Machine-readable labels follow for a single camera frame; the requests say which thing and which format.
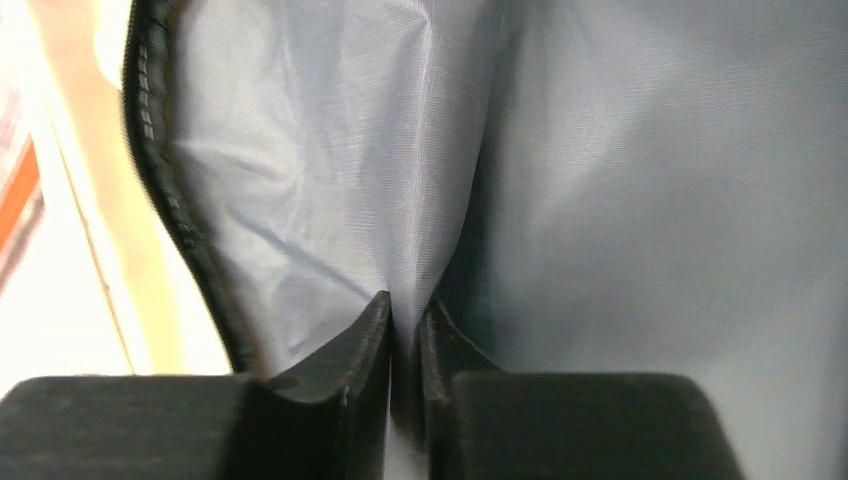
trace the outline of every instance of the zipper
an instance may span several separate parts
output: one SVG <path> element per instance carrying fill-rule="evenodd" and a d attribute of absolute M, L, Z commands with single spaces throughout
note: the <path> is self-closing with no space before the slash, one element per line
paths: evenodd
<path fill-rule="evenodd" d="M 121 80 L 126 142 L 136 174 L 206 302 L 233 371 L 256 373 L 250 330 L 226 293 L 206 234 L 192 219 L 164 152 L 167 17 L 175 3 L 132 1 Z"/>

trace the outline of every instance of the beige surface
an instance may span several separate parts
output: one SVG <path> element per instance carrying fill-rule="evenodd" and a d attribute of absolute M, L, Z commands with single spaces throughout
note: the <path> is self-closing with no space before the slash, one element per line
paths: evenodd
<path fill-rule="evenodd" d="M 48 217 L 75 245 L 68 254 L 88 258 L 79 276 L 96 277 L 94 310 L 117 324 L 134 372 L 226 372 L 205 305 L 129 159 L 119 93 L 94 57 L 96 5 L 26 2 L 26 95 L 43 117 L 33 137 Z"/>

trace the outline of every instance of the orange object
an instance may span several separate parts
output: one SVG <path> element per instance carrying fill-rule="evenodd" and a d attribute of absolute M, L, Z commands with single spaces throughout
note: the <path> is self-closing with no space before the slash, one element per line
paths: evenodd
<path fill-rule="evenodd" d="M 5 194 L 0 198 L 0 252 L 10 243 L 15 225 L 38 185 L 38 164 L 30 139 L 27 139 L 22 155 Z"/>

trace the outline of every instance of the light gray fabric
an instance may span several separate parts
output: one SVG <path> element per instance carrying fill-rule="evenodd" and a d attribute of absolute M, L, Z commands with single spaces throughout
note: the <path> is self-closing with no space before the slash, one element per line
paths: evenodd
<path fill-rule="evenodd" d="M 383 288 L 408 348 L 456 248 L 505 367 L 689 375 L 752 480 L 841 480 L 846 9 L 194 1 L 170 148 L 272 373 Z"/>

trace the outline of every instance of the zipper teeth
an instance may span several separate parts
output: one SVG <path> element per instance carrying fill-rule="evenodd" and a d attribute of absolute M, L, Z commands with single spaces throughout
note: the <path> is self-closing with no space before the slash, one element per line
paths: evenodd
<path fill-rule="evenodd" d="M 192 221 L 173 171 L 157 145 L 161 139 L 157 139 L 156 132 L 164 131 L 161 128 L 164 121 L 151 115 L 151 103 L 159 101 L 154 97 L 157 92 L 151 92 L 151 83 L 159 79 L 151 80 L 150 77 L 148 60 L 154 53 L 148 48 L 148 44 L 152 45 L 148 36 L 151 27 L 156 26 L 167 33 L 164 15 L 162 20 L 153 15 L 170 11 L 173 3 L 168 0 L 132 2 L 121 79 L 124 137 L 135 174 L 203 295 L 233 371 L 255 373 L 256 362 L 248 338 L 249 330 L 239 321 L 226 297 L 205 235 Z"/>

